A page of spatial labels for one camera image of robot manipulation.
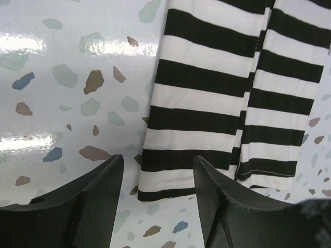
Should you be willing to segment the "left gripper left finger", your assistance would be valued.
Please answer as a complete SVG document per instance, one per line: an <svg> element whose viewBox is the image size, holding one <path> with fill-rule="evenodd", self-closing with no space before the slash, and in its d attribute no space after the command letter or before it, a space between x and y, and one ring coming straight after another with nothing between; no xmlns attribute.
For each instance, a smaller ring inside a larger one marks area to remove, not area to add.
<svg viewBox="0 0 331 248"><path fill-rule="evenodd" d="M27 205L1 207L1 247L109 247L123 173L114 155Z"/></svg>

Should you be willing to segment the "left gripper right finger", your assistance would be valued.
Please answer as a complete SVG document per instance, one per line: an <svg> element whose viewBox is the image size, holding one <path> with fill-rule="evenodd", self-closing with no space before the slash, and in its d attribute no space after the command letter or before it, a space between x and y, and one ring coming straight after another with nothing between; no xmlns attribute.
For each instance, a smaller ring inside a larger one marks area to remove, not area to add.
<svg viewBox="0 0 331 248"><path fill-rule="evenodd" d="M193 175L205 247L330 247L330 200L290 204L218 172L203 157Z"/></svg>

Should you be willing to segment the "black white striped tank top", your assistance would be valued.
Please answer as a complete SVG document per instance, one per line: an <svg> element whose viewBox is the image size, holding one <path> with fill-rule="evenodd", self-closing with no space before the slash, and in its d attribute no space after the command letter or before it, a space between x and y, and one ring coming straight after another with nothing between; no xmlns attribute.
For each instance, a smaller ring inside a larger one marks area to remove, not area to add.
<svg viewBox="0 0 331 248"><path fill-rule="evenodd" d="M330 47L330 1L169 1L138 199L195 193L193 158L290 190Z"/></svg>

